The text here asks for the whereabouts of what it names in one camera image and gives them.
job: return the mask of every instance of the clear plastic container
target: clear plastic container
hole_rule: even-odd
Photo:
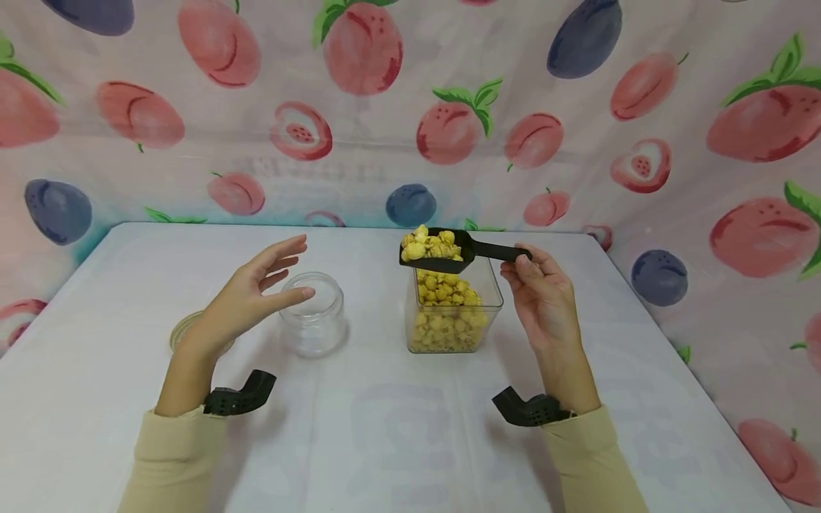
[[[439,294],[435,305],[422,300],[419,294],[419,285],[424,285],[422,291],[430,292],[431,277],[436,280],[433,292]],[[479,297],[479,305],[465,305],[466,297],[471,294],[464,291],[462,282],[467,282],[469,289]],[[456,297],[449,295],[449,290],[442,285],[450,286]],[[450,297],[450,302],[455,300],[461,304],[441,305],[441,297]],[[477,257],[458,275],[411,269],[405,312],[408,350],[411,353],[476,352],[503,304],[496,274],[486,258]]]
[[[314,297],[279,311],[286,345],[304,358],[319,358],[337,349],[347,336],[345,295],[336,280],[324,273],[304,273],[291,278],[283,291],[309,286]]]

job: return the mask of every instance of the white tablecloth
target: white tablecloth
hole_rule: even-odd
[[[0,511],[115,511],[170,331],[237,266],[303,231],[310,249],[293,272],[337,279],[350,340],[303,360],[271,318],[220,360],[214,386],[239,388],[252,369],[279,380],[268,404],[232,420],[214,510],[562,511],[541,432],[505,424],[491,402],[508,384],[525,399],[541,392],[506,283],[479,352],[412,355],[402,231],[142,223],[114,228],[0,360]],[[592,237],[477,236],[544,247],[571,276],[599,391],[651,511],[789,511]]]

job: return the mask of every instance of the pink peach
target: pink peach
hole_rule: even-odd
[[[208,184],[208,194],[226,212],[252,216],[265,205],[265,192],[251,175],[240,172],[214,175],[217,178]]]
[[[609,226],[589,224],[585,225],[582,230],[592,236],[605,251],[609,250],[613,244],[613,229]]]
[[[779,85],[731,103],[707,133],[710,151],[745,162],[789,157],[821,132],[821,90]]]
[[[710,232],[717,259],[752,278],[784,273],[815,252],[819,225],[781,198],[754,198],[727,212]]]
[[[557,191],[534,196],[525,206],[523,218],[534,227],[548,227],[558,221],[570,208],[570,196]]]
[[[655,192],[667,183],[672,169],[670,144],[661,139],[642,139],[610,164],[610,177],[618,185],[639,194]]]
[[[22,300],[0,309],[0,326],[7,325],[7,331],[0,332],[0,341],[11,347],[20,338],[31,321],[40,315],[47,303],[41,300]]]
[[[748,419],[738,424],[741,443],[761,467],[764,475],[784,497],[807,506],[821,506],[819,465],[777,425],[764,419]]]
[[[123,137],[146,148],[171,148],[186,134],[182,118],[165,98],[128,82],[97,88],[100,115]]]
[[[219,0],[187,0],[177,13],[182,43],[196,65],[226,88],[245,87],[259,74],[261,53],[254,33]]]
[[[331,127],[310,105],[285,102],[277,107],[274,119],[271,142],[288,157],[309,161],[331,153]]]
[[[482,124],[468,105],[439,102],[422,116],[416,148],[429,162],[452,165],[470,155],[482,133]]]
[[[339,89],[358,96],[382,93],[399,76],[402,37],[383,7],[358,2],[333,22],[323,55]]]
[[[790,349],[806,349],[807,359],[821,374],[821,313],[811,318],[804,328],[804,341],[790,346]]]
[[[564,140],[562,123],[550,114],[536,112],[523,117],[507,136],[505,157],[511,167],[533,169],[553,158]]]
[[[25,78],[0,67],[0,148],[42,142],[60,131],[52,100]]]
[[[628,121],[658,107],[676,87],[678,65],[669,52],[651,53],[634,64],[613,90],[610,98],[613,117]]]

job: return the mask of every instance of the blue plum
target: blue plum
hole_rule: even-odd
[[[385,212],[401,227],[417,227],[436,213],[436,198],[422,184],[408,184],[388,196]]]
[[[651,305],[670,306],[687,293],[687,267],[669,251],[645,251],[633,263],[631,281],[635,291]]]
[[[91,227],[91,202],[82,190],[61,181],[32,180],[25,185],[31,220],[51,242],[69,245]]]
[[[621,35],[618,0],[584,0],[559,28],[548,52],[548,71],[564,79],[587,76],[610,57]]]
[[[43,0],[64,20],[99,35],[123,35],[134,25],[132,0]]]

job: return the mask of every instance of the fabric backdrop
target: fabric backdrop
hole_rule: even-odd
[[[586,231],[818,509],[819,20],[816,0],[0,0],[0,352],[120,222]]]

